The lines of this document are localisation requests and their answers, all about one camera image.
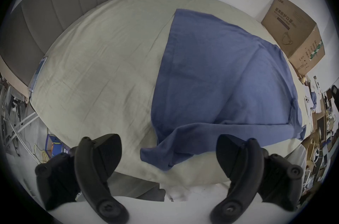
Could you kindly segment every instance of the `mattress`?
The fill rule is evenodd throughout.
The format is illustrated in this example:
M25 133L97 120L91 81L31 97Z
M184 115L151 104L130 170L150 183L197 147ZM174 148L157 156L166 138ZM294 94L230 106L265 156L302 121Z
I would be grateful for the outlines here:
M167 172L140 160L140 148L157 145L150 109L177 8L212 14L277 44L255 19L218 0L109 0L79 18L50 47L31 104L51 132L70 147L84 136L119 134L119 173L167 185L226 182L212 152L196 155ZM311 126L304 88L289 66L307 137ZM290 139L265 148L284 157L300 142Z

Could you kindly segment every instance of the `blue blanket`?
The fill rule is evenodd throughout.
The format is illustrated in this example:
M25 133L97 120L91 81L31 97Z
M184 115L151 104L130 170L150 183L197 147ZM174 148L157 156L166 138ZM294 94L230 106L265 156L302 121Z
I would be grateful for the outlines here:
M178 9L151 107L158 145L141 160L163 171L215 151L220 134L260 146L303 139L298 95L282 51L213 15Z

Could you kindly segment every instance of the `black object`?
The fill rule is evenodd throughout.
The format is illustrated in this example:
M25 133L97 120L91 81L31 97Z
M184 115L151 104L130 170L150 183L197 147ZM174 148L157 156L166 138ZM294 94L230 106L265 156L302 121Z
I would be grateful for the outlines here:
M331 93L332 93L332 97L334 99L334 104L336 105L337 109L339 110L339 91L338 88L333 85L331 87Z
M107 179L121 159L121 140L108 134L91 140L84 137L70 154L58 154L36 167L37 184L46 210L73 202L82 191L94 211L107 223L128 221L126 208L110 194ZM243 140L221 135L216 147L217 160L231 179L225 200L211 212L213 224L232 223L251 204L256 193L264 202L271 202L293 211L301 193L301 167L290 164L277 154L269 156L256 139Z
M294 211L302 191L303 171L280 155L269 156L256 139L231 135L218 138L218 163L231 180L227 198L211 212L213 224L232 223L248 208L256 193L263 202Z
M107 223L126 223L125 207L110 194L107 179L121 159L119 135L91 140L84 137L70 154L61 153L35 168L37 185L45 209L74 202L82 191L94 211Z

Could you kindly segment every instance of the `gray upholstered headboard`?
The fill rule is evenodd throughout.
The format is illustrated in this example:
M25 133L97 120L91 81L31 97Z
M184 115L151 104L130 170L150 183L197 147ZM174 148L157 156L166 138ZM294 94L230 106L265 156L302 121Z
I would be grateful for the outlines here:
M2 59L28 85L40 60L57 37L87 11L105 1L22 0L2 25Z

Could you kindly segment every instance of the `white cloth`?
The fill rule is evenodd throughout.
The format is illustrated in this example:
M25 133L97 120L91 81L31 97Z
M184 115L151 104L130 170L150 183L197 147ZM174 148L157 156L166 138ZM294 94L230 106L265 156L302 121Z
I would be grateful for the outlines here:
M119 134L119 173L168 185L226 182L228 178L215 153L194 156L168 172L140 160L140 148L157 143L150 108L177 8L213 14L276 44L255 19L218 0L109 0L72 24L48 50L49 58L32 94L32 106L70 147L77 146L84 136L95 139L107 133ZM289 66L307 137L310 122L303 85ZM266 149L284 157L300 142L286 140Z

